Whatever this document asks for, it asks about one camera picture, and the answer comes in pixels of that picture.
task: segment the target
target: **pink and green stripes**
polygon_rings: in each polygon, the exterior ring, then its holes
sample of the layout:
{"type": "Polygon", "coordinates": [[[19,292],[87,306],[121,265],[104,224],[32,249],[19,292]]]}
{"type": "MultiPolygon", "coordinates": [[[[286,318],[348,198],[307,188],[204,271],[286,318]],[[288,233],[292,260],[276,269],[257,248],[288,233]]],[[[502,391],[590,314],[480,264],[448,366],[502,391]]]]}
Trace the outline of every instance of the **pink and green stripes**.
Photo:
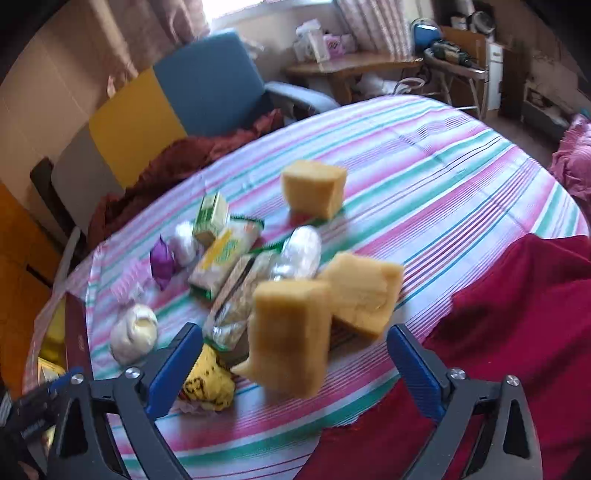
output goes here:
{"type": "MultiPolygon", "coordinates": [[[[323,262],[341,250],[401,262],[405,283],[394,317],[424,339],[450,307],[515,239],[588,234],[568,194],[519,148],[473,118],[433,100],[395,96],[315,116],[247,145],[162,197],[101,246],[81,270],[92,364],[97,378],[120,372],[108,349],[118,309],[109,287],[125,264],[144,258],[155,240],[191,219],[204,193],[221,190],[232,209],[267,220],[264,241],[299,223],[316,225],[323,262]],[[279,174],[299,158],[348,169],[344,208],[329,223],[291,217],[279,174]]],[[[69,280],[79,289],[80,275],[69,280]]],[[[166,345],[206,308],[182,281],[151,306],[166,345]]],[[[240,381],[231,411],[207,417],[175,412],[158,421],[193,478],[292,478],[322,428],[370,408],[397,379],[383,343],[361,347],[338,333],[323,389],[309,400],[272,400],[240,381]]],[[[114,435],[134,476],[141,470],[121,427],[114,435]]]]}

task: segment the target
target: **purple wrapper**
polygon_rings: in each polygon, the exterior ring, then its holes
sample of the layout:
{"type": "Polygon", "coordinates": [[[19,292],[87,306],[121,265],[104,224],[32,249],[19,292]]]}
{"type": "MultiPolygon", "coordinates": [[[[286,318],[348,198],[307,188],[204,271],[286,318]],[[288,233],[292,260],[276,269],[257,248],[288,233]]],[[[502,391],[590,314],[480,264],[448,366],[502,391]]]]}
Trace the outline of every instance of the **purple wrapper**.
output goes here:
{"type": "Polygon", "coordinates": [[[174,275],[175,265],[173,253],[162,237],[150,251],[150,266],[155,282],[164,290],[174,275]]]}

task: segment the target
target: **red cloth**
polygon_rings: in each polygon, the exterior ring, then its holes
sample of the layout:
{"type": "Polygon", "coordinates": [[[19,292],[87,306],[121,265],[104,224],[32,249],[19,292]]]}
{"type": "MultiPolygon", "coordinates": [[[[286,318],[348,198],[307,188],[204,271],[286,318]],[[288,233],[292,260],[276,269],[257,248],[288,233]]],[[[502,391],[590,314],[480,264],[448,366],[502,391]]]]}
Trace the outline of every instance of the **red cloth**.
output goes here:
{"type": "MultiPolygon", "coordinates": [[[[562,478],[591,436],[590,259],[584,236],[526,235],[452,297],[452,312],[424,342],[448,367],[462,367],[472,378],[521,379],[546,480],[562,478]]],[[[432,428],[404,382],[397,382],[355,424],[325,430],[297,479],[400,478],[432,428]]],[[[459,478],[474,433],[460,445],[446,478],[459,478]]]]}
{"type": "Polygon", "coordinates": [[[247,143],[284,125],[281,110],[261,116],[250,130],[238,129],[221,137],[186,137],[169,145],[150,162],[123,197],[105,196],[88,227],[88,247],[95,248],[167,191],[247,143]]]}

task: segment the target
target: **pink curtain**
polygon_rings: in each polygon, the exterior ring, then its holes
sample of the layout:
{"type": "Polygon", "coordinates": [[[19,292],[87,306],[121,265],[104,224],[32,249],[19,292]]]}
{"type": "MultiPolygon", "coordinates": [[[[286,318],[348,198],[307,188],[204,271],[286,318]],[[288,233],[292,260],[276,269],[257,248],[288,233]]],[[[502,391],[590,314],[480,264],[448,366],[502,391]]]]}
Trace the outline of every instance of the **pink curtain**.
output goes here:
{"type": "Polygon", "coordinates": [[[400,60],[413,56],[410,27],[402,0],[336,0],[363,50],[390,52],[400,60]]]}
{"type": "Polygon", "coordinates": [[[86,0],[115,87],[209,34],[202,0],[86,0]]]}

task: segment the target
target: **window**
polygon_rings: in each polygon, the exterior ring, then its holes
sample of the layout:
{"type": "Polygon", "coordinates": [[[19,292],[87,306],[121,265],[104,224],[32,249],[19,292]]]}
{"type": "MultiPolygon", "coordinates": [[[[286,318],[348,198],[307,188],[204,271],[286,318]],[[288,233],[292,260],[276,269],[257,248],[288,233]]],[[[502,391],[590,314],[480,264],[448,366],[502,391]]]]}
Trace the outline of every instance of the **window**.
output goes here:
{"type": "Polygon", "coordinates": [[[263,2],[264,0],[203,0],[203,9],[205,15],[212,20],[263,2]]]}
{"type": "Polygon", "coordinates": [[[277,7],[279,9],[298,7],[302,5],[310,4],[328,4],[331,0],[203,0],[203,9],[205,15],[210,20],[222,18],[224,15],[233,14],[236,12],[247,10],[247,12],[254,13],[259,8],[250,8],[256,5],[264,7],[267,11],[267,7],[277,7]]]}

